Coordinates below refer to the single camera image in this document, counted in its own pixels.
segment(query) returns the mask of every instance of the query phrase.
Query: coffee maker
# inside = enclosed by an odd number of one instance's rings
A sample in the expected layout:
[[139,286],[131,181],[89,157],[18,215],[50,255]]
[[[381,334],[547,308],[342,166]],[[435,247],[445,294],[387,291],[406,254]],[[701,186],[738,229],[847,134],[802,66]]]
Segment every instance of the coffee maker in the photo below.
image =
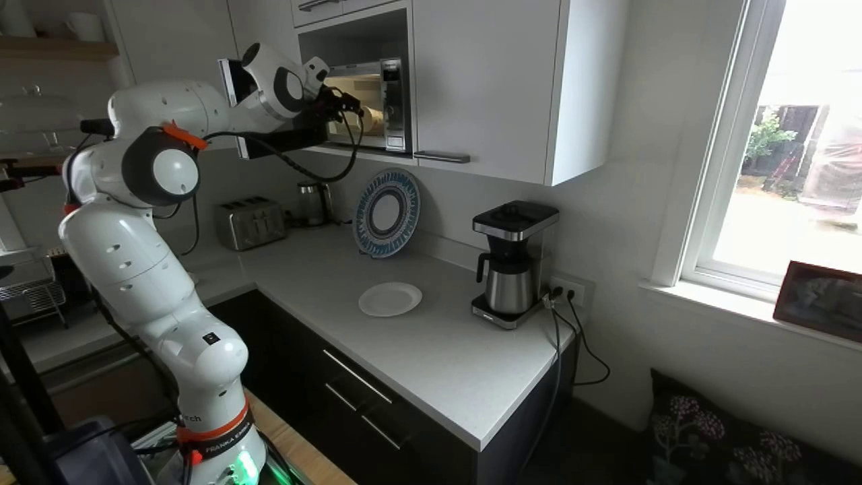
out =
[[474,232],[486,233],[489,247],[477,262],[482,294],[472,302],[474,314],[516,329],[539,308],[539,259],[528,239],[556,219],[561,209],[540,201],[508,201],[474,215]]

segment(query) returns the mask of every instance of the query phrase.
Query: white plate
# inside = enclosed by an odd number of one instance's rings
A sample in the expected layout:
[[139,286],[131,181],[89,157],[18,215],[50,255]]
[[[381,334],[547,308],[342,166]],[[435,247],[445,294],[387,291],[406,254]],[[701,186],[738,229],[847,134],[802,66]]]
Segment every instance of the white plate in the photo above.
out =
[[423,291],[410,282],[379,282],[357,297],[357,310],[373,318],[392,318],[415,310],[423,302]]

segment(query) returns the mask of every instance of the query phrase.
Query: window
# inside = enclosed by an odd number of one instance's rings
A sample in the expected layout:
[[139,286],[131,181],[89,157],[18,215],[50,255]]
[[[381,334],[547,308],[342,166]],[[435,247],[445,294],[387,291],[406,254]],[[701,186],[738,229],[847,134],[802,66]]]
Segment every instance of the window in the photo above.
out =
[[790,259],[862,271],[858,0],[748,0],[684,281],[775,299]]

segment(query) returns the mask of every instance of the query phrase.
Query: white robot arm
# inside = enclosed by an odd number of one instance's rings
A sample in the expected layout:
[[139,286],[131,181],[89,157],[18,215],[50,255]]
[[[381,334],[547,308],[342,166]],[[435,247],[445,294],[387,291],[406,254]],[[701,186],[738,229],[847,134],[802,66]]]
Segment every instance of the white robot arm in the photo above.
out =
[[243,57],[255,92],[229,105],[208,83],[151,83],[119,92],[107,101],[113,139],[69,159],[68,186],[80,206],[59,223],[59,236],[113,310],[178,383],[179,468],[193,485],[255,480],[266,446],[255,434],[240,372],[247,348],[212,318],[193,281],[151,221],[158,205],[174,205],[198,184],[193,157],[217,131],[290,131],[305,112],[338,118],[357,101],[322,87],[326,65],[294,70],[266,45]]

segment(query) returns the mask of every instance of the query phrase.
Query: window frame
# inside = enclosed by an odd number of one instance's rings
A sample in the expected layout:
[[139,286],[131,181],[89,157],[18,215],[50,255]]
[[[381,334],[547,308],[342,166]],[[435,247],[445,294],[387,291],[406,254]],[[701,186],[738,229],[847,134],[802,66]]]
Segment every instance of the window frame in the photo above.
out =
[[745,0],[728,57],[718,107],[714,112],[703,178],[694,197],[686,247],[675,281],[773,302],[780,274],[768,274],[714,259],[730,197],[742,161],[748,130],[759,105],[769,54],[779,39],[785,0]]

